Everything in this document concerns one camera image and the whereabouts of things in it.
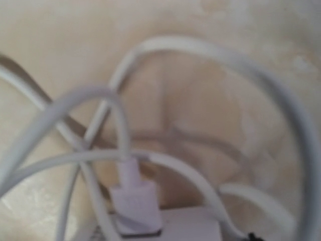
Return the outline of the white charger with cable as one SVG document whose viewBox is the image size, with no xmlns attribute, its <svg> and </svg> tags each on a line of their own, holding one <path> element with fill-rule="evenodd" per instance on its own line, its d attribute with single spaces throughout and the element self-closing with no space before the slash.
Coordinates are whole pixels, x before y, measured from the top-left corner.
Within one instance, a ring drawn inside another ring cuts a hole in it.
<svg viewBox="0 0 321 241">
<path fill-rule="evenodd" d="M 303 210 L 299 222 L 273 198 L 257 189 L 224 184 L 215 190 L 196 169 L 182 160 L 131 148 L 127 118 L 116 91 L 141 57 L 160 51 L 194 54 L 224 64 L 257 84 L 280 108 L 296 139 L 304 169 Z M 141 179 L 139 161 L 159 164 L 188 179 L 211 208 L 210 222 L 224 228 L 236 240 L 257 240 L 257 236 L 243 233 L 235 226 L 220 193 L 244 197 L 256 204 L 295 240 L 318 239 L 320 150 L 315 127 L 292 93 L 245 56 L 190 37 L 150 38 L 129 51 L 109 87 L 81 87 L 55 101 L 50 101 L 30 75 L 5 55 L 1 55 L 1 77 L 41 110 L 3 157 L 1 195 L 36 173 L 63 164 L 75 165 L 62 203 L 57 240 L 65 236 L 72 190 L 79 171 L 87 181 L 96 220 L 106 240 L 154 234 L 177 238 L 178 231 L 169 232 L 163 227 L 156 185 Z"/>
</svg>

